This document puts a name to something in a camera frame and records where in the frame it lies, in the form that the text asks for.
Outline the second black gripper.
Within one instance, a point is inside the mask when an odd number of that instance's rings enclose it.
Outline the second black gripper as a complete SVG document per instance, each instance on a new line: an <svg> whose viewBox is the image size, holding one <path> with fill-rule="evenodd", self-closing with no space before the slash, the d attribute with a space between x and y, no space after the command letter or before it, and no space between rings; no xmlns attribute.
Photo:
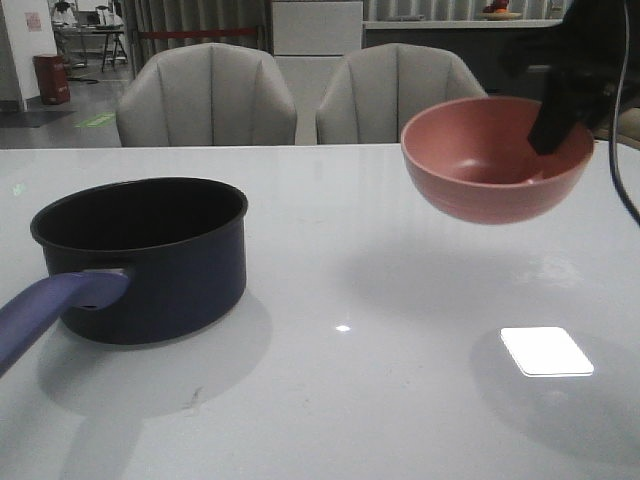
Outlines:
<svg viewBox="0 0 640 480"><path fill-rule="evenodd" d="M593 128L609 116L623 63L621 107L639 97L639 3L574 1L561 23L516 37L499 61L512 77L547 68L528 141L539 155L554 153L577 122Z"/></svg>

